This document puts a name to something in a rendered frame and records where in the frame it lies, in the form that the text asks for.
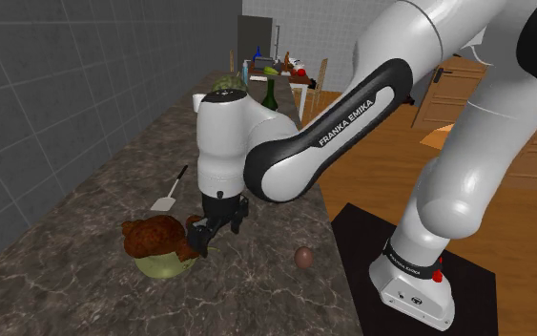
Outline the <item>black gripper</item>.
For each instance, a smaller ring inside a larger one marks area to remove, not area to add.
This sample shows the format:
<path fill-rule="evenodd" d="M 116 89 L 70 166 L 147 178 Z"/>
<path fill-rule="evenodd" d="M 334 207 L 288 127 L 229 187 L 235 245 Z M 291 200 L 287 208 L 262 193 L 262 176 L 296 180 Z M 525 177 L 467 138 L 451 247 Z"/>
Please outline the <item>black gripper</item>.
<path fill-rule="evenodd" d="M 239 233 L 240 225 L 249 215 L 249 200 L 242 194 L 226 199 L 216 199 L 202 194 L 204 217 L 190 217 L 186 220 L 187 243 L 201 257 L 208 256 L 208 244 L 218 230 L 218 218 L 231 219 L 230 228 Z"/>

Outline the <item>brown furry toy figure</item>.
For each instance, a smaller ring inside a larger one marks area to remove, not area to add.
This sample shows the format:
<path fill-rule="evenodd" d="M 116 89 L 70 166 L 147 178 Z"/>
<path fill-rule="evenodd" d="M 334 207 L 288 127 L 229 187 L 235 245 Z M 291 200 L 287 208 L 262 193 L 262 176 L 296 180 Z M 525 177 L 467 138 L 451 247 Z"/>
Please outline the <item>brown furry toy figure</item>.
<path fill-rule="evenodd" d="M 124 221 L 121 228 L 125 237 L 124 249 L 136 259 L 175 252 L 178 259 L 185 262 L 199 256 L 187 243 L 182 224 L 172 216 Z"/>

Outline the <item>green bowl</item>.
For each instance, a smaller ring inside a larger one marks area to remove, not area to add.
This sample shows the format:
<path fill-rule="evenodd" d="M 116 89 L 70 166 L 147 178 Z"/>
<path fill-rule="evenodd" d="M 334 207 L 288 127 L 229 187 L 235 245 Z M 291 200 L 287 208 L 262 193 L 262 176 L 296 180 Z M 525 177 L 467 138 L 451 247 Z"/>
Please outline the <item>green bowl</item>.
<path fill-rule="evenodd" d="M 197 258 L 181 261 L 176 252 L 134 259 L 136 267 L 147 277 L 170 279 L 191 268 Z"/>

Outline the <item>brown egg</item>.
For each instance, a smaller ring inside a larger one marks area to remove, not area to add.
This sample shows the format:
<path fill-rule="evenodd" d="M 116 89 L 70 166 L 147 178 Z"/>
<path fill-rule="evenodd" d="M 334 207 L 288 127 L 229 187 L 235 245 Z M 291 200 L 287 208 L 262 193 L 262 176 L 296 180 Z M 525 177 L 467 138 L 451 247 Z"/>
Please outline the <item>brown egg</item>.
<path fill-rule="evenodd" d="M 307 246 L 299 247 L 294 255 L 294 261 L 297 267 L 304 269 L 312 265 L 314 260 L 313 252 Z"/>

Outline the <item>dark green bottle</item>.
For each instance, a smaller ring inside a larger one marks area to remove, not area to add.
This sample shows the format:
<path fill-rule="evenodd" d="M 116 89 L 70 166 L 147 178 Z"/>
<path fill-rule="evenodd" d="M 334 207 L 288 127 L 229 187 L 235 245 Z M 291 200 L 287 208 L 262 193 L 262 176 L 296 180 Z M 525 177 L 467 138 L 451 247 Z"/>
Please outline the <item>dark green bottle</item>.
<path fill-rule="evenodd" d="M 272 111 L 276 111 L 279 108 L 279 105 L 275 98 L 274 89 L 275 89 L 275 80 L 272 78 L 269 78 L 267 80 L 266 96 L 263 98 L 261 105 Z"/>

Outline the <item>black robot stand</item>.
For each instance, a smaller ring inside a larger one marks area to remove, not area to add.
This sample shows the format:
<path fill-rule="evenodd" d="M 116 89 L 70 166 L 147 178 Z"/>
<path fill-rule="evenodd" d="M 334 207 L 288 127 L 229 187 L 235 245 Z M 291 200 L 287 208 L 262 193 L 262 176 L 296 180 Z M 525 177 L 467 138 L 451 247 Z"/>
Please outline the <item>black robot stand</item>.
<path fill-rule="evenodd" d="M 439 331 L 382 303 L 368 275 L 395 226 L 348 203 L 331 222 L 363 336 L 499 336 L 495 274 L 447 250 L 444 277 L 456 304 Z"/>

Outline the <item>white table with items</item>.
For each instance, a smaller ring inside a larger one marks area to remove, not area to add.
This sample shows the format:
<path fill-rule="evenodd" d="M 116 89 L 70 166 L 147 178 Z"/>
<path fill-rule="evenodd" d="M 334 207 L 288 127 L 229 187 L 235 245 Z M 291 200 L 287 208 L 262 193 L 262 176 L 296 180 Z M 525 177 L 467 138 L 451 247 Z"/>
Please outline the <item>white table with items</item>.
<path fill-rule="evenodd" d="M 291 58 L 287 52 L 282 60 L 270 57 L 261 57 L 259 48 L 252 60 L 242 61 L 243 74 L 251 75 L 253 80 L 259 80 L 259 75 L 280 75 L 288 77 L 289 85 L 293 91 L 300 91 L 299 95 L 299 120 L 303 119 L 305 99 L 308 95 L 309 87 L 313 84 L 311 78 L 306 74 L 304 64 Z"/>

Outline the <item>wooden chair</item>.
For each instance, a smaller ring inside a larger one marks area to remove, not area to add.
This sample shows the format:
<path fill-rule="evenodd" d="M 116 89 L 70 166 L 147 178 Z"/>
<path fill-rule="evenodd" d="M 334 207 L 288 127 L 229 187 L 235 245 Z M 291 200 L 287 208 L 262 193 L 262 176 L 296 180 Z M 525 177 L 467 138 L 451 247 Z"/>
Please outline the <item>wooden chair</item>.
<path fill-rule="evenodd" d="M 320 73 L 316 82 L 312 82 L 309 86 L 303 86 L 302 88 L 293 89 L 294 96 L 299 98 L 299 119 L 303 118 L 307 99 L 311 100 L 311 105 L 309 108 L 310 114 L 313 113 L 315 107 L 320 105 L 320 95 L 322 92 L 322 85 L 325 78 L 327 63 L 327 58 L 324 58 L 321 61 Z"/>

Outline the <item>dark grey refrigerator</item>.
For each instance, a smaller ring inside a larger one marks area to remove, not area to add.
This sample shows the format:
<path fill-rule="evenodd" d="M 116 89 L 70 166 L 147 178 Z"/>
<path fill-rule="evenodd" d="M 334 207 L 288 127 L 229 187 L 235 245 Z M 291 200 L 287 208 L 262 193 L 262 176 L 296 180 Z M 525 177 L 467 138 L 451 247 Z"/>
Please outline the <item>dark grey refrigerator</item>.
<path fill-rule="evenodd" d="M 269 17 L 238 16 L 238 49 L 236 51 L 238 70 L 244 60 L 251 60 L 259 47 L 260 55 L 269 57 L 272 46 L 273 19 Z"/>

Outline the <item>cardboard box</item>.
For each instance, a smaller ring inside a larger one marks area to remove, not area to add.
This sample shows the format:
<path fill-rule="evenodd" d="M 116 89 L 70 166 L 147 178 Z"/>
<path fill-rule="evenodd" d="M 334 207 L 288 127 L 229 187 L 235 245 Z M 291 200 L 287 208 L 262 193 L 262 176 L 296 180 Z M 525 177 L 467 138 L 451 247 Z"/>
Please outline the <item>cardboard box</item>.
<path fill-rule="evenodd" d="M 444 147 L 444 142 L 449 135 L 453 124 L 441 127 L 439 129 L 433 130 L 427 136 L 425 136 L 420 143 L 422 145 L 429 146 L 438 150 L 442 150 Z"/>

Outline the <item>wooden door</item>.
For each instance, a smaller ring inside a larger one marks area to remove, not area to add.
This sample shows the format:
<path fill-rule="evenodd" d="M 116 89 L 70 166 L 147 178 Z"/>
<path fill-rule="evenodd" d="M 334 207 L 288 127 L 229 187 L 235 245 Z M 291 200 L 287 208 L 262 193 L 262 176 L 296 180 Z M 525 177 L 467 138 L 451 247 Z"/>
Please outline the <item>wooden door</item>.
<path fill-rule="evenodd" d="M 435 130 L 454 123 L 485 77 L 486 65 L 451 56 L 430 75 L 412 127 Z"/>

